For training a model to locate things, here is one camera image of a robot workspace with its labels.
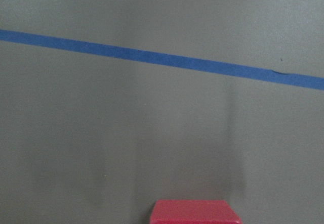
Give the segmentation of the red block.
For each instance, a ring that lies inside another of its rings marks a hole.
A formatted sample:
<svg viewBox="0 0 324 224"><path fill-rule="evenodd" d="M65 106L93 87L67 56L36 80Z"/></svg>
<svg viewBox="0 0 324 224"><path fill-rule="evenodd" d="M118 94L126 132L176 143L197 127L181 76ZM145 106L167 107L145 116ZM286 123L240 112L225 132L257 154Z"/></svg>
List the red block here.
<svg viewBox="0 0 324 224"><path fill-rule="evenodd" d="M242 223L224 200L156 201L150 224L155 223Z"/></svg>

